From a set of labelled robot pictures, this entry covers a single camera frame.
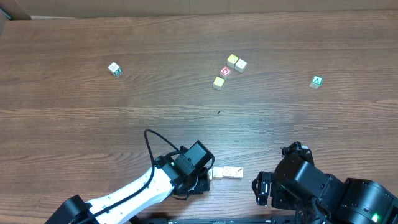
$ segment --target green light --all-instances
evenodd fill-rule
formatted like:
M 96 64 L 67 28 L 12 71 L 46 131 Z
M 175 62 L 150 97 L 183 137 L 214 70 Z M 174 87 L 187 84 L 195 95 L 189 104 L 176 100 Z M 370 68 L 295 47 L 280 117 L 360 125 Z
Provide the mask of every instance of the green light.
M 374 221 L 374 222 L 377 222 L 378 220 L 379 220 L 379 215 L 377 214 L 377 213 L 375 213 L 373 216 L 372 216 L 372 220 Z

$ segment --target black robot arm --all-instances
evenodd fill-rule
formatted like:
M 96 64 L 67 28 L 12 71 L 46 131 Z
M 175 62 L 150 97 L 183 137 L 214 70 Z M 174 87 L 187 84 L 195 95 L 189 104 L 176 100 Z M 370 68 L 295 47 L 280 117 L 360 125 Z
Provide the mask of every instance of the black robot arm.
M 398 224 L 398 199 L 371 180 L 318 170 L 312 152 L 300 142 L 282 147 L 275 172 L 260 172 L 252 182 L 258 205 L 296 210 L 297 223 Z

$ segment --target wooden table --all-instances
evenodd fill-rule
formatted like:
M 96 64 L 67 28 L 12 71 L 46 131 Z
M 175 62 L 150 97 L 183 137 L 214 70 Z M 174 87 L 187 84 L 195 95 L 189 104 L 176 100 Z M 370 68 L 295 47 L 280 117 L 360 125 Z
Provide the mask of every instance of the wooden table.
M 215 90 L 230 54 L 248 67 Z M 201 140 L 216 166 L 244 167 L 244 178 L 141 217 L 285 214 L 258 207 L 251 181 L 294 141 L 323 172 L 398 195 L 397 11 L 6 22 L 0 68 L 3 223 L 43 223 L 68 197 L 140 177 L 146 128 L 178 146 Z M 308 87 L 314 75 L 324 78 L 318 90 Z M 172 150 L 150 143 L 155 156 Z

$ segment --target white arm segment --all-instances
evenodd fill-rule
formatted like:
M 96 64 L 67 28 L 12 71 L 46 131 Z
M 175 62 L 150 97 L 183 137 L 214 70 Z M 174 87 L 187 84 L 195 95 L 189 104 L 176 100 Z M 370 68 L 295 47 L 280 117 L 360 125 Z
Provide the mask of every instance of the white arm segment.
M 152 168 L 150 168 L 139 179 L 114 193 L 88 201 L 88 203 L 92 205 L 90 212 L 94 214 L 139 190 L 148 181 L 151 171 Z M 154 177 L 152 182 L 149 184 L 149 188 L 144 189 L 141 193 L 127 202 L 111 209 L 109 213 L 104 213 L 96 217 L 96 220 L 100 224 L 123 224 L 127 222 L 143 209 L 165 200 L 174 189 L 170 181 L 170 178 L 162 169 L 155 167 Z

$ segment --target cube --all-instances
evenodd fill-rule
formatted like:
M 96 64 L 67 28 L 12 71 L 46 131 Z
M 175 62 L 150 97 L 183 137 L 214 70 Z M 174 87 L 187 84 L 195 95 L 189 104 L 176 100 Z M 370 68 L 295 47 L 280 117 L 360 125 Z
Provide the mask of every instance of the cube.
M 232 178 L 243 178 L 243 167 L 232 167 Z
M 319 89 L 319 87 L 321 87 L 322 85 L 322 81 L 323 81 L 322 77 L 314 75 L 312 78 L 312 82 L 310 83 L 310 87 L 314 89 Z
M 221 87 L 223 87 L 224 84 L 224 79 L 220 78 L 220 77 L 216 77 L 216 80 L 214 80 L 213 82 L 213 88 L 217 89 L 217 90 L 221 90 Z
M 122 68 L 114 62 L 108 67 L 108 69 L 116 77 L 118 77 L 120 73 L 122 73 Z
M 214 179 L 222 179 L 223 178 L 223 168 L 222 167 L 214 167 L 213 168 L 213 178 Z
M 235 56 L 235 55 L 233 55 L 233 54 L 231 54 L 231 55 L 229 56 L 229 58 L 227 59 L 226 64 L 227 64 L 229 67 L 234 68 L 234 66 L 235 66 L 235 64 L 236 64 L 237 61 L 238 61 L 238 57 Z
M 209 170 L 209 172 L 207 173 L 207 176 L 209 177 L 209 180 L 213 180 L 213 169 Z
M 223 176 L 232 178 L 233 167 L 224 167 Z
M 229 75 L 232 73 L 232 71 L 227 67 L 224 66 L 221 70 L 220 70 L 220 77 L 224 78 L 225 80 L 229 77 Z
M 235 70 L 242 73 L 247 65 L 248 65 L 247 62 L 245 62 L 242 59 L 239 59 L 238 62 L 236 62 L 236 64 L 235 64 Z

